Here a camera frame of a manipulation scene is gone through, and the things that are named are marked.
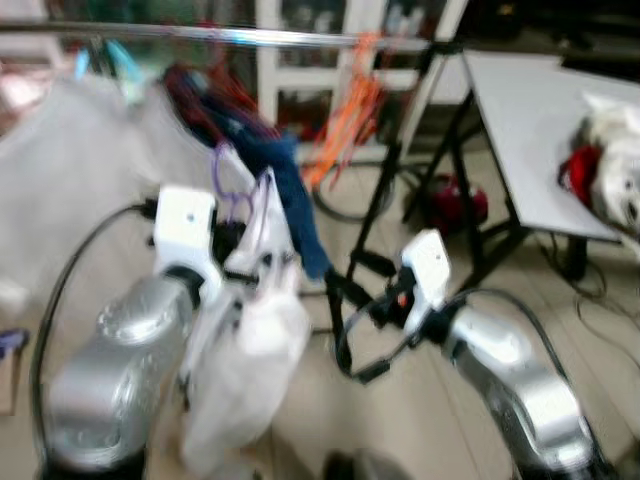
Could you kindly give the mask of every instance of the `tile floor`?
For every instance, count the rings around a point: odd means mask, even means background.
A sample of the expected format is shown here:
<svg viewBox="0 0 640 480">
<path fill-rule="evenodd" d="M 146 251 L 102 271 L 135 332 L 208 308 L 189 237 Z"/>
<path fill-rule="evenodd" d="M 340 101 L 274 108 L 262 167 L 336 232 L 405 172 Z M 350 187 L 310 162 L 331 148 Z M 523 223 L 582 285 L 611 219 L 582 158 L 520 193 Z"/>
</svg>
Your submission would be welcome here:
<svg viewBox="0 0 640 480">
<path fill-rule="evenodd" d="M 469 155 L 472 180 L 490 197 L 490 222 L 506 215 L 504 195 L 491 159 L 486 153 Z M 366 207 L 377 172 L 352 169 L 341 178 L 329 200 L 336 206 L 357 211 Z M 388 212 L 376 223 L 368 248 L 395 254 L 415 234 L 401 225 L 402 202 L 407 188 L 396 183 L 397 195 Z M 359 227 L 338 223 L 317 214 L 320 235 L 339 270 Z M 448 241 L 454 268 L 452 289 L 469 272 L 464 239 Z M 610 294 L 628 308 L 638 305 L 637 267 L 623 249 L 610 245 L 590 246 L 591 258 L 605 270 Z M 383 284 L 374 275 L 358 271 L 356 278 L 371 292 Z M 589 333 L 573 309 L 572 291 L 549 269 L 536 243 L 529 239 L 484 283 L 519 296 L 539 315 L 565 363 L 585 412 L 609 458 L 628 449 L 640 434 L 640 376 L 637 367 L 620 352 Z M 328 308 L 322 299 L 306 305 L 317 326 L 329 325 Z M 533 344 L 542 348 L 523 319 L 504 305 L 485 303 L 484 308 L 512 321 L 531 333 Z M 587 321 L 604 335 L 635 352 L 640 350 L 640 331 L 629 320 L 598 307 L 585 309 Z M 378 332 L 363 324 L 353 333 L 355 363 L 362 364 L 395 345 L 400 334 L 391 329 Z M 31 353 L 30 346 L 25 360 Z M 35 454 L 27 402 L 27 363 L 23 362 L 17 414 L 0 418 L 0 477 L 31 478 Z M 326 338 L 310 342 L 287 398 L 275 419 L 273 431 L 256 448 L 256 458 L 269 479 L 303 480 L 304 465 L 319 475 L 325 455 L 333 449 L 352 451 L 370 447 L 393 456 L 417 480 L 507 479 L 511 462 L 507 450 L 484 405 L 475 392 L 429 345 L 403 356 L 392 371 L 377 382 L 362 387 L 345 380 L 335 367 Z M 154 456 L 150 480 L 189 478 L 162 452 Z"/>
</svg>

